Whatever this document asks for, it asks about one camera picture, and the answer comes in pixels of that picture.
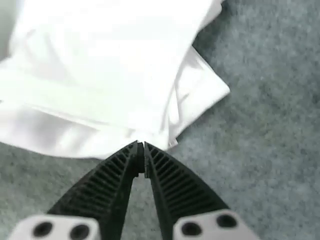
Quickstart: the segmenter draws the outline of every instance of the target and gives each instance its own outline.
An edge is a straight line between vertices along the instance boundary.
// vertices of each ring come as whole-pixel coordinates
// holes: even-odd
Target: gray carpet
[[[10,2],[0,0],[0,9]],[[263,240],[320,239],[319,12],[318,0],[228,0],[194,43],[231,95],[170,153]],[[9,17],[0,15],[1,39]],[[97,163],[0,145],[0,239],[19,219],[47,210]],[[134,181],[122,239],[161,239],[143,178]]]

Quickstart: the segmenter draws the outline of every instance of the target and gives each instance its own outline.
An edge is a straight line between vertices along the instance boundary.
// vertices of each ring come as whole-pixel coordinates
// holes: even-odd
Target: ribbed texture
[[[145,144],[157,214],[163,239],[181,217],[227,209],[228,206],[198,176],[156,147]]]
[[[135,142],[101,162],[62,196],[48,214],[94,218],[99,222],[102,240],[120,239],[132,181],[138,176],[137,151]]]

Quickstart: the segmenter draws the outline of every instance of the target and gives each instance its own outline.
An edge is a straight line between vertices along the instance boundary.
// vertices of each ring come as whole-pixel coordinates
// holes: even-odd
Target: screw hole
[[[182,226],[181,230],[185,236],[198,236],[202,233],[201,227],[195,222],[185,223]]]
[[[51,222],[45,221],[42,223],[39,223],[33,230],[33,236],[36,238],[42,238],[47,236],[53,228],[53,225]]]
[[[217,219],[216,222],[221,228],[234,228],[237,226],[237,221],[236,219],[228,214],[220,215]]]
[[[89,227],[81,224],[75,226],[70,232],[70,238],[72,240],[84,240],[89,236]]]

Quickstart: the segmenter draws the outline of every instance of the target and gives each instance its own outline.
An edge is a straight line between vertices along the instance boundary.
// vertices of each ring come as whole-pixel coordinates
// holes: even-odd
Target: white cloth
[[[0,141],[101,159],[135,140],[174,146],[230,91],[190,48],[220,11],[221,0],[26,0],[0,64]]]

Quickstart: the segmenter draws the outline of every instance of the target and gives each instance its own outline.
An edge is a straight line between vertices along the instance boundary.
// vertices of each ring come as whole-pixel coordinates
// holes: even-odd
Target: white fabric
[[[135,140],[174,146],[230,91],[190,48],[220,11],[220,0],[26,0],[0,64],[0,141],[101,159]]]

